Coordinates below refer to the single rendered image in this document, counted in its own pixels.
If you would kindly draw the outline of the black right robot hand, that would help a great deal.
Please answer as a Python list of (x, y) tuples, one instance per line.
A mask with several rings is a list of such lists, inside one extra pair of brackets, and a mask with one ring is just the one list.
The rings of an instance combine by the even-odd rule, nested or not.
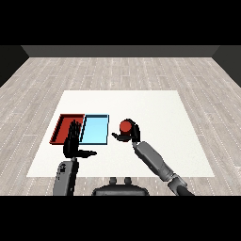
[(132, 124), (132, 131), (130, 136), (122, 136), (121, 132), (119, 134), (113, 133), (112, 136), (122, 142), (128, 142), (131, 140), (132, 142), (139, 142), (140, 141), (140, 130), (138, 125), (131, 119), (125, 119), (125, 121), (129, 121)]

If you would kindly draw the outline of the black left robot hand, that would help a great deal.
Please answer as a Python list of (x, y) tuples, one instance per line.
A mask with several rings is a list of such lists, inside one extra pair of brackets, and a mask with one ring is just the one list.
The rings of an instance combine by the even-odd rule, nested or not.
[(79, 150), (79, 136), (80, 136), (81, 124), (73, 120), (70, 123), (68, 136), (65, 138), (63, 146), (63, 154), (66, 158), (81, 157), (88, 158), (97, 153), (94, 151)]

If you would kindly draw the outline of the red can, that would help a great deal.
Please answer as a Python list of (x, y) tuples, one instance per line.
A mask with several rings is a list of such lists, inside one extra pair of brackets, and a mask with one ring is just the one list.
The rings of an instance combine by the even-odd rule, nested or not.
[(132, 131), (132, 124), (128, 120), (123, 120), (120, 123), (120, 134), (122, 136), (130, 136)]

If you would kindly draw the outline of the red shallow open box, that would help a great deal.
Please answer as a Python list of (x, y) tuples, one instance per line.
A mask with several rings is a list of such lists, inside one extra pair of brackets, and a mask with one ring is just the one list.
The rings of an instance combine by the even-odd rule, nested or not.
[(80, 124), (83, 124), (84, 117), (84, 114), (61, 114), (50, 139), (50, 144), (63, 145), (66, 137), (68, 136), (71, 122), (77, 121)]

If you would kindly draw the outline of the light blue shallow open box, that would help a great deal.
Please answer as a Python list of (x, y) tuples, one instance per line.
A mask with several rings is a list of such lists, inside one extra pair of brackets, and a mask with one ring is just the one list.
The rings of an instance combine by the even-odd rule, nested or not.
[(109, 116), (106, 114), (87, 114), (81, 127), (81, 145), (106, 145)]

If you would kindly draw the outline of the dark grey robot body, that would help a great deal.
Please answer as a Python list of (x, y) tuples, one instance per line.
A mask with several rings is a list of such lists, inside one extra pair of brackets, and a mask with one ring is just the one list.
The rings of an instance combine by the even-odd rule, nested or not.
[(118, 185), (117, 178), (111, 177), (109, 184), (95, 188), (92, 196), (149, 196), (149, 192), (144, 187), (133, 185), (130, 177), (124, 178), (123, 185)]

